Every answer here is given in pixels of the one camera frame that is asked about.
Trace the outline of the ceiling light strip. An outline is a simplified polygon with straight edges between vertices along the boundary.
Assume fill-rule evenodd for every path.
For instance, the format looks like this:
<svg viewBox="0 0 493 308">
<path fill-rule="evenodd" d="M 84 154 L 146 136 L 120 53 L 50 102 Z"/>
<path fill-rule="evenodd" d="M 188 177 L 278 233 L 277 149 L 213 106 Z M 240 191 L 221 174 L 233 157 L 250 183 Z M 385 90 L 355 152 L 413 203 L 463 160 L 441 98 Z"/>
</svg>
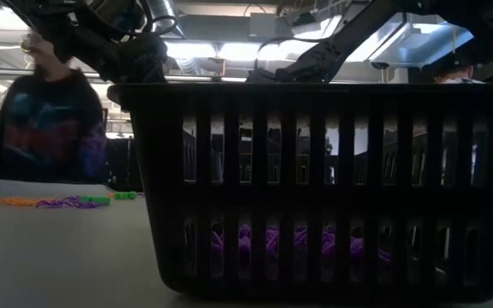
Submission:
<svg viewBox="0 0 493 308">
<path fill-rule="evenodd" d="M 169 83 L 243 83 L 247 79 L 241 77 L 204 76 L 204 75 L 165 75 Z"/>
</svg>

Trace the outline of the grey ceiling box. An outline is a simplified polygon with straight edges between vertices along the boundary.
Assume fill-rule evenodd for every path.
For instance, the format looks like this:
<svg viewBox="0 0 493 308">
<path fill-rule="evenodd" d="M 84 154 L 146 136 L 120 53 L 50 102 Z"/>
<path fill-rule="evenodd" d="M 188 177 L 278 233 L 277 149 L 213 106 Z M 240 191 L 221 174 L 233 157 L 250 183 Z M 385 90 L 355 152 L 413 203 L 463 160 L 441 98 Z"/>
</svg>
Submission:
<svg viewBox="0 0 493 308">
<path fill-rule="evenodd" d="M 251 13 L 249 17 L 251 39 L 272 39 L 276 36 L 277 18 L 272 14 Z"/>
</svg>

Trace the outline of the black slotted plastic basket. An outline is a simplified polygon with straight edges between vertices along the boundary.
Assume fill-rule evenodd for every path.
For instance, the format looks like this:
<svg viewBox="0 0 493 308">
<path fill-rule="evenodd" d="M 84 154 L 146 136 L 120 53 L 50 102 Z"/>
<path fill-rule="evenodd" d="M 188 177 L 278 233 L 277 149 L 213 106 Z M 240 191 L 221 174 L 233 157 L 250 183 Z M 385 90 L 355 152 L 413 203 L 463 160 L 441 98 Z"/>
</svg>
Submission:
<svg viewBox="0 0 493 308">
<path fill-rule="evenodd" d="M 243 183 L 252 181 L 252 130 L 242 128 L 239 142 L 239 177 Z M 398 171 L 398 136 L 395 130 L 383 132 L 382 180 L 384 185 L 394 185 Z M 487 135 L 485 131 L 473 134 L 471 156 L 471 183 L 481 181 L 484 177 L 484 165 Z M 364 128 L 355 130 L 353 178 L 357 185 L 367 183 L 368 154 L 367 131 Z M 296 180 L 306 184 L 309 180 L 310 137 L 305 127 L 298 129 L 296 140 Z M 223 180 L 224 153 L 223 130 L 218 128 L 211 135 L 211 179 L 215 182 Z M 411 182 L 415 186 L 423 186 L 427 169 L 427 133 L 425 127 L 413 130 Z M 282 174 L 282 132 L 279 127 L 268 130 L 267 135 L 267 181 L 276 184 L 281 181 Z M 443 186 L 451 186 L 455 181 L 455 164 L 457 162 L 458 134 L 452 129 L 443 133 L 441 180 Z M 339 130 L 329 128 L 325 135 L 325 176 L 327 184 L 338 182 L 339 168 Z M 183 161 L 185 179 L 196 179 L 196 132 L 193 128 L 183 130 Z"/>
<path fill-rule="evenodd" d="M 179 293 L 339 305 L 485 302 L 493 298 L 493 84 L 121 84 L 131 115 L 159 274 Z M 185 179 L 183 130 L 196 132 Z M 282 132 L 281 181 L 267 181 L 268 130 Z M 296 140 L 310 137 L 309 180 Z M 339 130 L 338 182 L 324 181 L 325 135 Z M 423 186 L 411 182 L 413 130 L 425 127 Z M 223 130 L 223 180 L 211 179 L 211 135 Z M 252 181 L 239 177 L 240 130 L 252 130 Z M 355 130 L 367 131 L 367 183 L 353 178 Z M 394 185 L 382 180 L 383 132 L 398 136 Z M 443 133 L 458 134 L 455 181 L 441 180 Z M 473 134 L 487 135 L 484 177 L 471 183 Z M 224 230 L 211 267 L 212 225 Z M 251 227 L 240 271 L 238 233 Z"/>
</svg>

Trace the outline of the person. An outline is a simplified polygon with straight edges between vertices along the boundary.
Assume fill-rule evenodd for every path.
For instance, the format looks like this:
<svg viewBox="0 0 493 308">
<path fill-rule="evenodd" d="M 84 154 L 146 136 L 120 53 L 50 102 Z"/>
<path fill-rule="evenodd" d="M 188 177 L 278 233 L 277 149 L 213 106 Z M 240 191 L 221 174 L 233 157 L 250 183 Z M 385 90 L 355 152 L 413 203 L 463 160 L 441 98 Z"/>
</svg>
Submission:
<svg viewBox="0 0 493 308">
<path fill-rule="evenodd" d="M 33 74 L 0 108 L 0 179 L 102 183 L 108 177 L 103 109 L 86 76 L 37 33 L 26 38 Z"/>
<path fill-rule="evenodd" d="M 437 84 L 483 84 L 483 81 L 474 79 L 474 66 L 461 56 L 446 57 L 434 73 L 432 79 Z"/>
</svg>

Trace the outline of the grey table mat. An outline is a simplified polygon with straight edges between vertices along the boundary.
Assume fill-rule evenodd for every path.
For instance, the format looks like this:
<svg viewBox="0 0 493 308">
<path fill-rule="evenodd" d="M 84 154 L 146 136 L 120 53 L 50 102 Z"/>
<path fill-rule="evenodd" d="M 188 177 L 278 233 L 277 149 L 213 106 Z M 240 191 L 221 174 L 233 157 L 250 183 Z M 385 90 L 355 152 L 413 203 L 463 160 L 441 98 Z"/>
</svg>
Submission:
<svg viewBox="0 0 493 308">
<path fill-rule="evenodd" d="M 0 308 L 323 308 L 214 302 L 170 290 L 158 273 L 143 198 L 94 210 L 3 203 L 106 192 L 100 185 L 0 180 Z"/>
</svg>

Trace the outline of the silver round ventilation duct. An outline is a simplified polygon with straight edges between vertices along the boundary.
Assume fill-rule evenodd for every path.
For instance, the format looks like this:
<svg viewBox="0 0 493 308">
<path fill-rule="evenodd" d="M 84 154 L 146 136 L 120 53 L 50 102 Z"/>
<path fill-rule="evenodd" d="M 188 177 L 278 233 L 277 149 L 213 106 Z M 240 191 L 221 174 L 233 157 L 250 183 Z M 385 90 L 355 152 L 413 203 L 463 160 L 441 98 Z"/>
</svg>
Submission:
<svg viewBox="0 0 493 308">
<path fill-rule="evenodd" d="M 157 35 L 171 33 L 177 38 L 184 39 L 186 36 L 181 29 L 178 10 L 173 0 L 146 0 L 153 17 L 151 29 Z"/>
</svg>

